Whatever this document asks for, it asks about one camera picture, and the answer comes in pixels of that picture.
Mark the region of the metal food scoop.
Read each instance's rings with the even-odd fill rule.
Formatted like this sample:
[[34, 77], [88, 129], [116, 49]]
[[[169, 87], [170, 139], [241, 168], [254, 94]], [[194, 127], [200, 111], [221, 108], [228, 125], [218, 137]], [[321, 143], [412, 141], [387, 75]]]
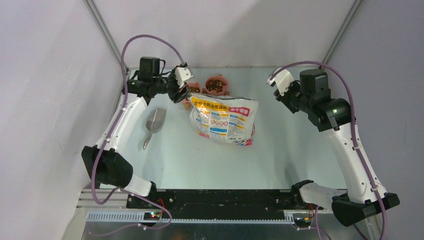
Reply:
[[149, 114], [145, 125], [147, 134], [142, 145], [143, 150], [147, 148], [153, 134], [158, 133], [162, 129], [166, 118], [166, 112], [167, 111], [163, 108], [156, 108]]

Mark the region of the cat food bag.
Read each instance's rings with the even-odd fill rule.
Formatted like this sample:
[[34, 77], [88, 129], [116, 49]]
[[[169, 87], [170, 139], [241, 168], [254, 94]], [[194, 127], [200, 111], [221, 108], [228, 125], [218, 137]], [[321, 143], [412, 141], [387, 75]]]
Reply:
[[253, 144], [257, 100], [192, 93], [189, 101], [192, 105], [189, 119], [198, 135], [237, 146]]

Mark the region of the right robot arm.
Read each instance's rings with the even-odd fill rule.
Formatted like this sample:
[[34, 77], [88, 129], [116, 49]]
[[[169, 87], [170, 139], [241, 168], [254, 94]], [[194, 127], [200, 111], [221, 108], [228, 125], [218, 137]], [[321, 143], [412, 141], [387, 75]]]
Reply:
[[399, 197], [382, 185], [360, 144], [351, 104], [342, 98], [332, 98], [325, 71], [303, 70], [299, 80], [295, 80], [288, 70], [279, 68], [267, 84], [276, 87], [277, 101], [292, 113], [306, 113], [324, 135], [346, 183], [346, 190], [338, 190], [312, 180], [298, 182], [291, 187], [290, 201], [295, 208], [320, 206], [331, 210], [343, 226], [349, 227], [400, 204]]

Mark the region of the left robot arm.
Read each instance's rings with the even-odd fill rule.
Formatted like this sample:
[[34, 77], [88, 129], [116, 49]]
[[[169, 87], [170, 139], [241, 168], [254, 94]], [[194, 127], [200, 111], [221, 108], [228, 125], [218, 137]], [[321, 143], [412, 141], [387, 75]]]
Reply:
[[143, 179], [134, 171], [131, 162], [124, 158], [131, 132], [139, 117], [156, 95], [168, 95], [174, 103], [189, 97], [188, 81], [194, 77], [183, 61], [164, 72], [166, 62], [158, 57], [142, 57], [139, 69], [124, 82], [116, 111], [105, 132], [93, 146], [85, 146], [81, 156], [91, 179], [139, 195], [145, 208], [153, 208], [158, 194], [151, 190], [153, 182]]

